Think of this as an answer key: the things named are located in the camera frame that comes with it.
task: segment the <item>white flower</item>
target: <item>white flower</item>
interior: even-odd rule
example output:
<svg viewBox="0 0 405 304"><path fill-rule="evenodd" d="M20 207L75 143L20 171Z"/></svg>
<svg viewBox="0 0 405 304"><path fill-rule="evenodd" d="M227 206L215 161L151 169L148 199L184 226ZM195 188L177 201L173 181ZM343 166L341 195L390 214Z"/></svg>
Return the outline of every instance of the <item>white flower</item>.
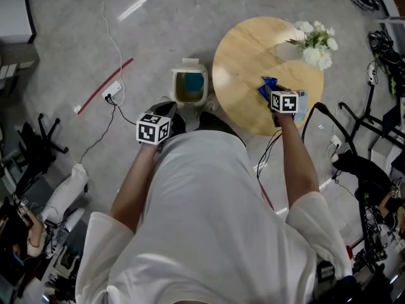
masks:
<svg viewBox="0 0 405 304"><path fill-rule="evenodd" d="M302 30L304 33L311 33L314 31L314 27L309 22L296 22L296 28Z"/></svg>
<svg viewBox="0 0 405 304"><path fill-rule="evenodd" d="M325 30L325 26L322 25L319 21L314 22L315 30L321 32Z"/></svg>
<svg viewBox="0 0 405 304"><path fill-rule="evenodd" d="M302 58L305 63L315 67L319 64L321 58L320 50L315 47L307 47L302 51Z"/></svg>
<svg viewBox="0 0 405 304"><path fill-rule="evenodd" d="M330 36L334 36L335 35L335 30L333 29L333 27L330 27L329 29L327 29L327 33Z"/></svg>
<svg viewBox="0 0 405 304"><path fill-rule="evenodd" d="M338 46L337 46L337 43L336 43L335 39L333 39L333 38L331 38L331 37L328 38L327 44L328 44L328 47L329 47L332 51L337 51Z"/></svg>
<svg viewBox="0 0 405 304"><path fill-rule="evenodd" d="M330 52L327 51L325 47L321 48L319 52L320 57L318 60L318 66L322 71L324 71L332 65L332 58Z"/></svg>

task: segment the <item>blue package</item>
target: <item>blue package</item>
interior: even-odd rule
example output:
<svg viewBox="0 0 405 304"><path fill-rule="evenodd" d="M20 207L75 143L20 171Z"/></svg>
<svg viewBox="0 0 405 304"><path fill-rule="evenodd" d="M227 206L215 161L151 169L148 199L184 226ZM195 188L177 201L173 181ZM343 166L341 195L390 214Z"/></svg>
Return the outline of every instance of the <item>blue package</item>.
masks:
<svg viewBox="0 0 405 304"><path fill-rule="evenodd" d="M258 91L269 103L270 100L267 97L266 86L268 86L271 90L275 90L277 85L277 79L272 77L262 77L262 79L265 82L265 84L263 84L260 88L258 88Z"/></svg>
<svg viewBox="0 0 405 304"><path fill-rule="evenodd" d="M271 90L277 85L277 79L272 77L262 77L265 84L268 84Z"/></svg>

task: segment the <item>white shirt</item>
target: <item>white shirt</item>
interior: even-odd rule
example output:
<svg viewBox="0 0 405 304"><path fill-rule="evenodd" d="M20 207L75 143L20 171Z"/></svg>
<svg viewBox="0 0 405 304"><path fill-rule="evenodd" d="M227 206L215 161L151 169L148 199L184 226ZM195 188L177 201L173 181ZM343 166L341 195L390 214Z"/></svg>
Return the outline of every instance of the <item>white shirt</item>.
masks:
<svg viewBox="0 0 405 304"><path fill-rule="evenodd" d="M351 275L321 194L297 200L285 224L263 199L237 137L191 132L160 154L136 235L107 215L91 215L76 299L306 303L317 255L332 262L338 279Z"/></svg>

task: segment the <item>flower bouquet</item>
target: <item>flower bouquet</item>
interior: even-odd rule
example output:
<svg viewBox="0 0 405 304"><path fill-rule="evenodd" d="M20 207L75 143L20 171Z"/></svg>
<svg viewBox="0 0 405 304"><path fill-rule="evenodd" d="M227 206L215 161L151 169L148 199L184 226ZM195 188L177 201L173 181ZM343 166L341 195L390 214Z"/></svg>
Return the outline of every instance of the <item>flower bouquet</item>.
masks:
<svg viewBox="0 0 405 304"><path fill-rule="evenodd" d="M305 63L319 67L324 70L332 65L331 50L338 49L333 36L335 30L330 27L326 29L320 22L297 22L296 28L304 32L304 38L289 39L287 42L297 45L302 50L302 58Z"/></svg>

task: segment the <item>round wooden table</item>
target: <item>round wooden table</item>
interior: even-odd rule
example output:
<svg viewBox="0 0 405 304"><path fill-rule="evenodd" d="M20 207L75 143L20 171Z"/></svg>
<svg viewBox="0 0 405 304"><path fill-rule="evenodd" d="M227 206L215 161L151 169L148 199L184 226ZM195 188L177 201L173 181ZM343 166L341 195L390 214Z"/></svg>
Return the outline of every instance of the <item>round wooden table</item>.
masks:
<svg viewBox="0 0 405 304"><path fill-rule="evenodd" d="M277 56L277 46L295 38L296 32L285 20L252 18L231 29L216 49L213 83L218 101L237 125L253 134L272 136L279 129L258 92L264 84L261 77L275 77L283 87L308 91L309 110L321 99L323 72L319 68Z"/></svg>

